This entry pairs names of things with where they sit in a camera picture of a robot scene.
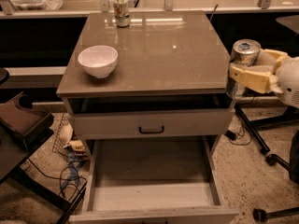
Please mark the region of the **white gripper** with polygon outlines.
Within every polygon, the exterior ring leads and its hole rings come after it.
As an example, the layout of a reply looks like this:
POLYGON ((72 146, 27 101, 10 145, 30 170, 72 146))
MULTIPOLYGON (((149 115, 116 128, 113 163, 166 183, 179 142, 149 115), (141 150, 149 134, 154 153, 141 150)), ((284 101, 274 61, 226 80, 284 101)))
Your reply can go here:
POLYGON ((229 75, 237 83, 258 93, 273 92, 285 105, 299 108, 299 57, 280 50, 261 49, 258 65, 231 63, 229 75))

